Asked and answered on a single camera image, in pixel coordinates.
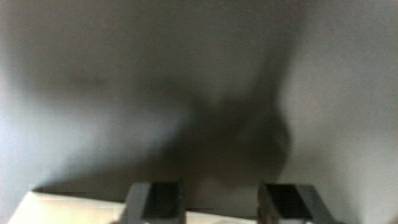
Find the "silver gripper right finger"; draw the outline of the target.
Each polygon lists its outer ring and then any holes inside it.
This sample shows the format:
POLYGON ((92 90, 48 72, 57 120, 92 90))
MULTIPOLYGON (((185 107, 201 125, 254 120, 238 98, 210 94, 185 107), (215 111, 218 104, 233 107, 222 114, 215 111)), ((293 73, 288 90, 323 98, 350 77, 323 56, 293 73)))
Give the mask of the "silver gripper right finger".
POLYGON ((259 184, 258 224, 336 224, 311 185, 259 184))

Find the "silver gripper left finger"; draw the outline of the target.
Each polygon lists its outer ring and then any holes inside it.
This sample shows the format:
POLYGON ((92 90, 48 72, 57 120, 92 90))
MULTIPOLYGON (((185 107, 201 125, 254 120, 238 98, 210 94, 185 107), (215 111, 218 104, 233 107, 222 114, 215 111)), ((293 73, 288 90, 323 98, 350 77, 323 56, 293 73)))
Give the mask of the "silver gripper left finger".
POLYGON ((186 224, 181 182, 131 185, 119 224, 186 224))

